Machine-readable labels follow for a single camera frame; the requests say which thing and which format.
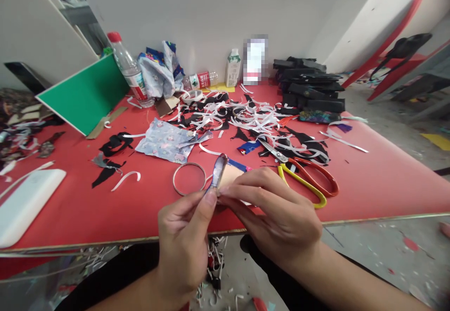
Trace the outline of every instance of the stack of black fabric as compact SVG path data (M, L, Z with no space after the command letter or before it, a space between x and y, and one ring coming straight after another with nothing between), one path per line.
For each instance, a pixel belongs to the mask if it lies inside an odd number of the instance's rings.
M282 114L297 115L302 111L324 111L342 113L345 99L338 99L344 88L338 83L341 76L326 73L327 67L315 59L289 57L287 60L275 59L273 68L283 92Z

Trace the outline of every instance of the red scissors handle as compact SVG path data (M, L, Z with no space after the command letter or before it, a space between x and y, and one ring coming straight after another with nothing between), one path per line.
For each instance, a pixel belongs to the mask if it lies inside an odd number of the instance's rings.
M306 169L304 169L301 164L299 164L298 162L307 164L308 166L317 169L319 172L321 172L329 181L329 183L331 184L331 192L327 191L325 188L323 188L321 185L319 185L314 179L313 177L306 171ZM332 197L332 196L336 196L339 194L339 186L338 183L336 182L336 180L334 179L334 177L328 173L328 171L323 168L322 166L315 164L309 160L306 159L300 159L300 158L289 158L289 162L292 163L295 167L297 167L300 171L300 173L306 178L306 180L312 184L314 187L316 187L319 191L322 192L322 194L325 197Z

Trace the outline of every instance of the scissors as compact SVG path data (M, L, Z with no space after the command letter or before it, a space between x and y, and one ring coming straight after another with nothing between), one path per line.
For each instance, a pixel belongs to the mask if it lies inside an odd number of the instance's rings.
M284 156L281 152L278 152L276 149L274 149L269 143L266 141L259 139L259 142L269 151L272 153L272 155L280 161L280 165L278 166L278 175L284 180L284 182L287 184L284 172L288 173L291 177L293 177L298 182L302 183L304 186L306 186L310 191L312 191L320 200L320 203L314 204L315 209L320 209L325 207L327 204L327 197L336 196L339 193L339 186L334 177L328 173L325 168L319 166L318 164L315 164L309 160L300 159L300 158L288 158L287 156ZM295 167L297 167L300 171L300 173L307 179L304 180L301 177L299 177L297 174L292 172L289 168L286 166L286 162L292 163ZM317 169L319 172L321 172L327 180L331 183L332 191L329 192L326 189L322 188L313 178L312 176L299 164L299 162L307 164L308 166L311 166L312 168Z

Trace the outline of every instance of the yellow scissors handle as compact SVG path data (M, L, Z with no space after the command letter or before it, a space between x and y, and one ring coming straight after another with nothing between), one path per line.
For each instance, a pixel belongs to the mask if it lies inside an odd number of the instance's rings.
M305 185L310 191L312 191L320 200L320 203L314 203L314 208L315 209L320 209L326 206L327 204L327 199L326 197L322 194L322 192L320 192L316 187L314 187L313 185L311 185L309 182L306 182L305 180L303 180L301 177L299 177L297 174L291 172L291 170L289 168L286 167L286 164L282 163L281 165L278 166L278 175L284 180L284 182L287 184L286 178L285 178L285 174L284 172L288 173L290 176L292 176L294 179L296 179L298 182L302 183L303 185Z

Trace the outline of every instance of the black pants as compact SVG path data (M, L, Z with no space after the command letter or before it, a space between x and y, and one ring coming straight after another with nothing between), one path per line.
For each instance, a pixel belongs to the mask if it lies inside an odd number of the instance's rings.
M241 248L248 252L266 272L270 283L289 310L329 310L325 304L305 290L290 275L265 257L249 235L242 238ZM359 263L344 257L375 275ZM61 302L56 311L83 311L94 306L154 269L158 265L158 258L159 243L133 245L82 281Z

